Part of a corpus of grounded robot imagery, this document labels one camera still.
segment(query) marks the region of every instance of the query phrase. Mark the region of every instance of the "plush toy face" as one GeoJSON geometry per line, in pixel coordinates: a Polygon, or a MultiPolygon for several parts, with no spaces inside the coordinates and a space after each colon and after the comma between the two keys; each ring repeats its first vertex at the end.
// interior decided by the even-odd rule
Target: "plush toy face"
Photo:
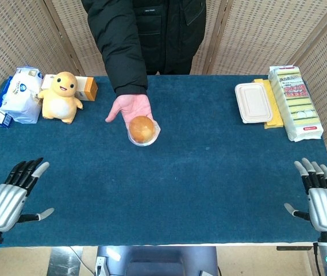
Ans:
{"type": "Polygon", "coordinates": [[[75,94],[78,82],[69,72],[58,73],[51,84],[51,89],[61,97],[71,97],[75,94]]]}

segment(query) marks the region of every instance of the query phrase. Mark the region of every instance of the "person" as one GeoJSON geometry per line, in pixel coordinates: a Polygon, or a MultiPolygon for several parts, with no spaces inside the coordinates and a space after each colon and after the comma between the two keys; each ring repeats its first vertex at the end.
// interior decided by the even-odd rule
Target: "person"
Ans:
{"type": "Polygon", "coordinates": [[[121,112],[153,120],[148,75],[189,74],[204,38],[205,0],[82,0],[116,100],[106,118],[121,112]]]}

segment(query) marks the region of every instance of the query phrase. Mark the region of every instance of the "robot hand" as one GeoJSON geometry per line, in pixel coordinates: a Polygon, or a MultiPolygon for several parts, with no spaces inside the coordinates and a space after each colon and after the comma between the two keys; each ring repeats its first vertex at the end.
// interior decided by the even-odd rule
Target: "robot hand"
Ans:
{"type": "Polygon", "coordinates": [[[310,220],[313,227],[318,231],[327,232],[327,167],[309,162],[306,158],[295,162],[295,166],[301,174],[302,182],[309,202],[309,213],[300,212],[290,204],[284,207],[294,217],[310,220]]]}
{"type": "Polygon", "coordinates": [[[43,158],[17,164],[5,180],[0,184],[0,232],[12,229],[15,223],[42,220],[53,212],[53,208],[40,214],[22,214],[23,205],[34,188],[39,177],[48,168],[45,162],[36,168],[43,158]]]}

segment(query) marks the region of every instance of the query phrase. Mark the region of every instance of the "yellow sponge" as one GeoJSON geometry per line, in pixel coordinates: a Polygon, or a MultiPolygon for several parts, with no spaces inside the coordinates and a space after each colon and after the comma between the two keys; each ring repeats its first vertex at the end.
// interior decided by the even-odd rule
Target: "yellow sponge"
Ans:
{"type": "Polygon", "coordinates": [[[267,91],[269,103],[271,104],[273,119],[269,122],[265,122],[264,128],[282,128],[282,117],[280,116],[278,105],[276,103],[276,99],[274,97],[270,81],[268,79],[255,79],[253,82],[262,83],[264,85],[267,91]]]}

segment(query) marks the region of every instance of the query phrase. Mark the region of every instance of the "jacket sleeve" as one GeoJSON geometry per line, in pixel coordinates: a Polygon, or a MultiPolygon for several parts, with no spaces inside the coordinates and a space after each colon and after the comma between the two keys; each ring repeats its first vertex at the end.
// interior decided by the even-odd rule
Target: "jacket sleeve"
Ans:
{"type": "Polygon", "coordinates": [[[146,94],[147,72],[132,1],[82,0],[82,4],[116,96],[146,94]]]}

